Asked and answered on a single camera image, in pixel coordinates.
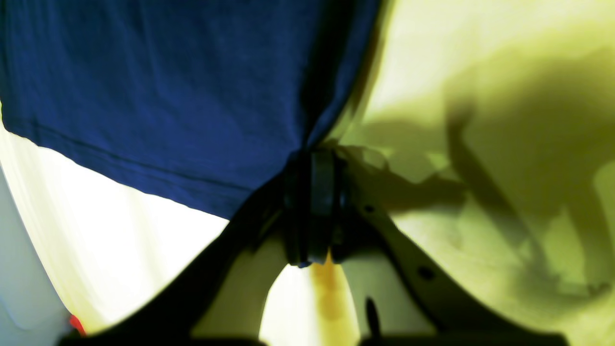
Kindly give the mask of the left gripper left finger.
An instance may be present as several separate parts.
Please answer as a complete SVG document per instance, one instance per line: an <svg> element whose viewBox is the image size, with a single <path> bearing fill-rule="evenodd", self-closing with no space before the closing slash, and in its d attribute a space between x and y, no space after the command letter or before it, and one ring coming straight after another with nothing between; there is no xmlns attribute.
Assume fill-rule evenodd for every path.
<svg viewBox="0 0 615 346"><path fill-rule="evenodd" d="M259 346L264 302L287 264L311 264L312 160L293 153L209 246L136 313L61 346Z"/></svg>

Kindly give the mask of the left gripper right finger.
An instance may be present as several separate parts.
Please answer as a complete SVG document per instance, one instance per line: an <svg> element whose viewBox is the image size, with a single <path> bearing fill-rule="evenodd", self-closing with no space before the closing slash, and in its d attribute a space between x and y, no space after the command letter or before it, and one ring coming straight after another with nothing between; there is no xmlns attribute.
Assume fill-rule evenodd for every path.
<svg viewBox="0 0 615 346"><path fill-rule="evenodd" d="M361 346L565 346L460 287L391 218L364 199L331 150L310 153L310 263L330 255L348 280Z"/></svg>

